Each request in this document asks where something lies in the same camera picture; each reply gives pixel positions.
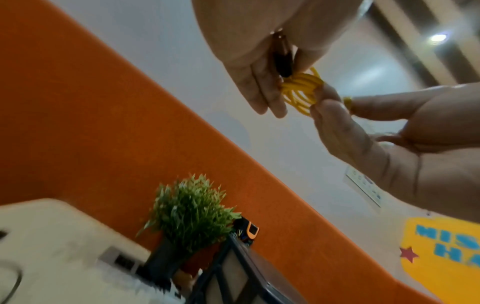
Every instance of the red star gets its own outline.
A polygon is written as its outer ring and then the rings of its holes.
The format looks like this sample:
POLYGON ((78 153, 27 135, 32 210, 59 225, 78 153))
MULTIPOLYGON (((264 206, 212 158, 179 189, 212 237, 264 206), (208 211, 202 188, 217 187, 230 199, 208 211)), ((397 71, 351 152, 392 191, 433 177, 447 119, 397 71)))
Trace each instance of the red star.
POLYGON ((411 246, 408 249, 400 247, 400 251, 400 257, 405 257, 410 263, 414 262, 414 257, 419 257, 418 254, 414 253, 411 246))

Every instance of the white desk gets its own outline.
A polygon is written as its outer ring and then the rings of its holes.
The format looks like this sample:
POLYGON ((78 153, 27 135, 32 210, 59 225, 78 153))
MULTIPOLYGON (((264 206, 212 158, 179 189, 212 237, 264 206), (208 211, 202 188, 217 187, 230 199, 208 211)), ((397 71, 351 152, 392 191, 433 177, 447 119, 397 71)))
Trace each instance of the white desk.
MULTIPOLYGON (((8 304, 179 304, 175 286, 166 294, 122 274, 98 257, 110 246, 146 260, 150 252, 68 204, 40 199, 0 207, 0 260, 17 263, 23 279, 8 304)), ((0 300, 13 272, 0 268, 0 300)))

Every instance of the yellow sign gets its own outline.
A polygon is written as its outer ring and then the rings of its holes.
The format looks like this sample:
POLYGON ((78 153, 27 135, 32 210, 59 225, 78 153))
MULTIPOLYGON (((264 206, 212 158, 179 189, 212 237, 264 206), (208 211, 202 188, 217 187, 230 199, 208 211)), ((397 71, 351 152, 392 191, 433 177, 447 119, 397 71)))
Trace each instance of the yellow sign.
POLYGON ((405 272, 445 304, 480 303, 480 225, 411 218, 400 250, 405 272))

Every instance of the potted plant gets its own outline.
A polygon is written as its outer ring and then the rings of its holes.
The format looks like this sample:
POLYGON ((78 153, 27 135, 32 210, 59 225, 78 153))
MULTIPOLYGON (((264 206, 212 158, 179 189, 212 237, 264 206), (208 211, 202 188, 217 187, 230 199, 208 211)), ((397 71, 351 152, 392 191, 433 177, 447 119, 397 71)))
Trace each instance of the potted plant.
POLYGON ((152 228, 163 233, 160 246, 143 267, 144 276, 156 284, 169 282, 179 267, 198 250, 215 244, 240 218, 234 208, 220 205, 225 192, 200 175, 157 190, 150 219, 138 232, 152 228))

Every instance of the hand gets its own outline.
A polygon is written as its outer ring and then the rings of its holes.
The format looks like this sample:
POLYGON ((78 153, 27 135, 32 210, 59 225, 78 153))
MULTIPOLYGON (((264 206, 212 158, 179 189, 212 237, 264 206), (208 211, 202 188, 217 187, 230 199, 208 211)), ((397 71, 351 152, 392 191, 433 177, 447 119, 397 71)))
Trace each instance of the hand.
POLYGON ((375 136, 352 120, 335 94, 318 90, 310 109, 332 155, 400 200, 480 222, 480 83, 354 98, 351 113, 358 117, 408 119, 398 134, 375 136))
POLYGON ((287 114, 280 77, 272 66, 271 32, 283 28, 298 47, 294 69, 313 65, 366 11, 367 0, 192 0, 203 35, 241 94, 259 114, 287 114))

